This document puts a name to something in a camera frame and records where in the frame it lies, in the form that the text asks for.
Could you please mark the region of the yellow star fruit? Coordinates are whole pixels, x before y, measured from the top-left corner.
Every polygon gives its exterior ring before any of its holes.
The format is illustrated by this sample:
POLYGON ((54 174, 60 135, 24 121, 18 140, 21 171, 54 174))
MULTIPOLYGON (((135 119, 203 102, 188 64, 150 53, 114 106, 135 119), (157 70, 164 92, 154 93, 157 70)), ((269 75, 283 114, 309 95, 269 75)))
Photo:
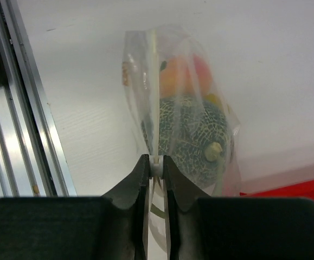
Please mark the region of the yellow star fruit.
POLYGON ((223 102, 217 95, 210 93, 204 97, 207 101, 216 105, 222 112, 231 112, 231 107, 227 102, 223 102))

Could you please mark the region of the clear zip top bag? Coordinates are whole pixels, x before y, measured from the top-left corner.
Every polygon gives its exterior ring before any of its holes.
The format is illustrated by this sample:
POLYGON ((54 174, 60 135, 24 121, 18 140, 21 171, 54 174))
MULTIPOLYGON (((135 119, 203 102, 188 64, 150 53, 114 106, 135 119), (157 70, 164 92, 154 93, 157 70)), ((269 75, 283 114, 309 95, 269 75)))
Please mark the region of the clear zip top bag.
POLYGON ((166 250, 163 157, 206 194, 237 196, 240 123, 202 46, 178 25, 125 33, 122 82, 137 152, 152 164, 150 232, 166 250))

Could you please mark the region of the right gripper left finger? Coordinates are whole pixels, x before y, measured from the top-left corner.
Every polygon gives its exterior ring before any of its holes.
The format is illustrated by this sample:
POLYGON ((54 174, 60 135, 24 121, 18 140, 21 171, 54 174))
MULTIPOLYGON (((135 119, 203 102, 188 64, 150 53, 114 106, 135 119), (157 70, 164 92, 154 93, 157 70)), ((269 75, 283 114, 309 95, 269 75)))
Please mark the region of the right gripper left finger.
POLYGON ((149 157, 102 196, 0 199, 0 259, 146 259, 149 157))

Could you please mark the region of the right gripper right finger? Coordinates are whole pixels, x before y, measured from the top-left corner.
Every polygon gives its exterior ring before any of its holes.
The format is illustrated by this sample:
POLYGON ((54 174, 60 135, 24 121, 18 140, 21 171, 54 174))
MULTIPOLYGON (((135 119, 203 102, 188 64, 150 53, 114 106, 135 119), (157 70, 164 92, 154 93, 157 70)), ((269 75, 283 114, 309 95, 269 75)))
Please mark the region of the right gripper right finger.
POLYGON ((168 259, 314 259, 314 192, 211 197, 163 160, 168 259))

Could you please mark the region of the orange peach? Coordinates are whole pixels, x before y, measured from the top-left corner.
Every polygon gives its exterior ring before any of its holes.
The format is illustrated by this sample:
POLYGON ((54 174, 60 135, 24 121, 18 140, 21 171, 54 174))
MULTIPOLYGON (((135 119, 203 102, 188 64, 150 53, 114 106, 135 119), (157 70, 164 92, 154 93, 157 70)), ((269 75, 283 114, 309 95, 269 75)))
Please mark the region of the orange peach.
POLYGON ((159 72, 159 92, 161 98, 182 94, 206 96, 213 84, 213 76, 208 63, 200 56, 193 55, 190 62, 183 56, 174 56, 163 61, 159 72))

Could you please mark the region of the green netted melon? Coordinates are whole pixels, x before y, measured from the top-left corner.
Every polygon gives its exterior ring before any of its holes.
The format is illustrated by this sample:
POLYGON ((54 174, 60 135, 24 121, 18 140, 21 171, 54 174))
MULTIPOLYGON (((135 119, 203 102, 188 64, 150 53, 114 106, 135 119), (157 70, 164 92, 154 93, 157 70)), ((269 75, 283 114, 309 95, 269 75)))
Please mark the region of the green netted melon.
POLYGON ((158 154, 172 157, 199 188, 221 183, 232 149, 232 130, 216 105, 192 95, 160 100, 158 154))

